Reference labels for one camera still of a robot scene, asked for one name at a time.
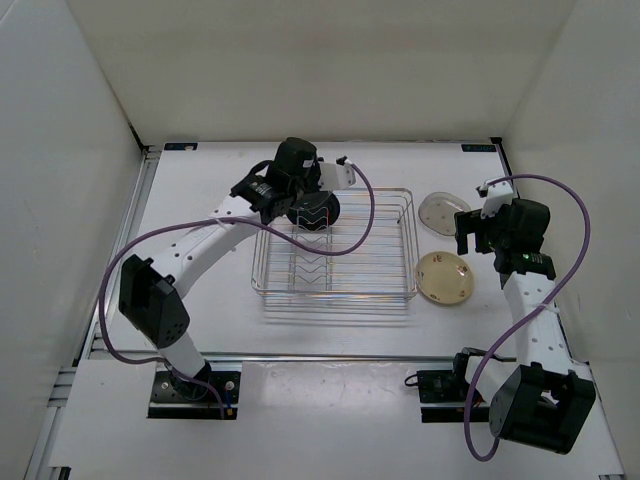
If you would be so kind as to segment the clear glass plate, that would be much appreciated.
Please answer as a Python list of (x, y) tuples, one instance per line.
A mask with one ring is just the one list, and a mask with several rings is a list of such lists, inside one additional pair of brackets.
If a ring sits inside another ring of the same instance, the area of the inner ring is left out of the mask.
[(455, 235), (454, 216), (467, 212), (470, 206), (461, 198), (448, 192), (433, 192), (427, 195), (418, 208), (423, 225), (443, 236)]

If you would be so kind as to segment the black round plate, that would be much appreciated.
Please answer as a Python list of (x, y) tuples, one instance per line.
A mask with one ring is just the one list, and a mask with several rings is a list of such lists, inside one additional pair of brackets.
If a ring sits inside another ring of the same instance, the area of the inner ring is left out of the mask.
[(306, 231), (321, 231), (331, 227), (339, 218), (340, 203), (331, 192), (305, 194), (287, 211), (290, 223)]

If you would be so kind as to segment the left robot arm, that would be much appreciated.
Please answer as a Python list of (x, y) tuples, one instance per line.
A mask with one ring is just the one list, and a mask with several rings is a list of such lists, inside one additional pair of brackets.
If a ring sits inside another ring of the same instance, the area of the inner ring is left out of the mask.
[(275, 157), (255, 165), (217, 207), (213, 223), (190, 229), (165, 251), (127, 258), (121, 267), (119, 311), (176, 372), (174, 387), (186, 399), (207, 395), (211, 368), (187, 333), (183, 298), (195, 282), (236, 245), (319, 191), (317, 148), (289, 137)]

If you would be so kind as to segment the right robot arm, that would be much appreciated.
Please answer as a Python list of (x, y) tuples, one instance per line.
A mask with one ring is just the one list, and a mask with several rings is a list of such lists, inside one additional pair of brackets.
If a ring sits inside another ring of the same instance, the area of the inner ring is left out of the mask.
[(497, 440), (567, 454), (595, 403), (596, 390), (567, 349), (550, 294), (556, 286), (551, 258), (542, 254), (550, 223), (547, 206), (524, 199), (489, 200), (484, 208), (454, 216), (457, 250), (474, 235), (479, 253), (495, 256), (513, 320), (516, 361), (495, 350), (465, 348), (454, 358), (449, 387), (460, 399), (489, 406)]

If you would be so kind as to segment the beige ceramic plate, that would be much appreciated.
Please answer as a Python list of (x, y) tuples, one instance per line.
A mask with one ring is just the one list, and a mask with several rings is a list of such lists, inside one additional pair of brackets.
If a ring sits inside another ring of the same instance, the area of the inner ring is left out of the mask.
[(416, 285), (432, 302), (453, 306), (473, 294), (475, 279), (471, 267), (461, 257), (451, 252), (434, 251), (418, 261)]

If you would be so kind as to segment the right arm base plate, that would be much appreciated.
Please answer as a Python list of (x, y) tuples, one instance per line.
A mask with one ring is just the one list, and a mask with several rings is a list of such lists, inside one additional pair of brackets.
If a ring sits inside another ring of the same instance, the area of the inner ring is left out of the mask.
[(448, 370), (418, 370), (404, 379), (418, 391), (423, 424), (462, 423), (468, 384)]

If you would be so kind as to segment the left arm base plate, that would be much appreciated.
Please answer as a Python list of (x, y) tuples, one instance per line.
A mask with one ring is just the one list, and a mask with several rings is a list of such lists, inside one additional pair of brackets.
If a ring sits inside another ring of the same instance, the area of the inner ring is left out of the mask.
[(147, 417), (170, 420), (236, 420), (241, 386), (241, 370), (221, 370), (214, 366), (208, 383), (216, 389), (193, 385), (158, 367), (149, 395)]

